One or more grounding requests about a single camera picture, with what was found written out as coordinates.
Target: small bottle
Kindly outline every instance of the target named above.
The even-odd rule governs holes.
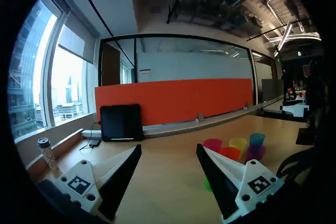
[[[51,149],[50,141],[48,138],[40,138],[37,141],[39,145],[39,150],[46,160],[47,164],[52,170],[58,169],[57,163],[55,161],[55,155]]]

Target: roller shade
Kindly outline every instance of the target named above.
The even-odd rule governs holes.
[[[95,37],[74,14],[68,16],[58,46],[93,64]]]

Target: purple cup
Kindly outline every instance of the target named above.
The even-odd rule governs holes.
[[[257,148],[255,147],[255,145],[249,146],[247,148],[247,159],[246,159],[246,162],[250,161],[252,159],[256,159],[256,160],[260,161],[263,158],[263,156],[264,156],[264,154],[266,152],[266,147],[264,145],[261,145],[261,146],[257,145],[257,146],[259,148],[258,151],[256,151]]]

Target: pink cup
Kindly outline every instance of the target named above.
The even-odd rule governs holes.
[[[219,152],[222,147],[222,141],[216,138],[210,138],[204,141],[203,146],[215,152]]]

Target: white wall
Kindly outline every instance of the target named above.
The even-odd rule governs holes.
[[[151,76],[142,76],[143,69],[150,69]],[[211,78],[250,78],[253,82],[250,60],[205,53],[138,53],[139,82]]]

